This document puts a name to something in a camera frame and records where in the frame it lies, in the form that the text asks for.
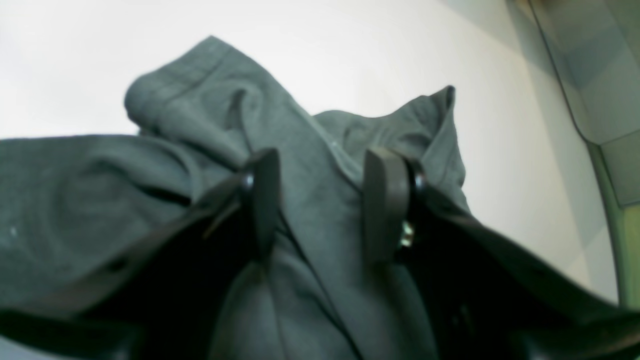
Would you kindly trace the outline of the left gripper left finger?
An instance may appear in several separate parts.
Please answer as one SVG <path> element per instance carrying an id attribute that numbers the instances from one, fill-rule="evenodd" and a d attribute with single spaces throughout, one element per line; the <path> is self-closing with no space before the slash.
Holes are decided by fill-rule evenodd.
<path id="1" fill-rule="evenodd" d="M 254 153 L 180 218 L 88 275 L 1 310 L 1 335 L 82 360 L 204 360 L 238 275 L 270 252 L 281 198 L 275 148 Z"/>

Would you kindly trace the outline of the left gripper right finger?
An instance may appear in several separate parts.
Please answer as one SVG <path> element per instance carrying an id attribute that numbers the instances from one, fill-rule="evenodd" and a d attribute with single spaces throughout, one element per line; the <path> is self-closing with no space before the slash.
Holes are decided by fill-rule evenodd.
<path id="1" fill-rule="evenodd" d="M 366 151 L 364 253 L 402 265 L 442 360 L 637 360 L 637 310 L 600 299 L 428 184 L 418 160 Z"/>

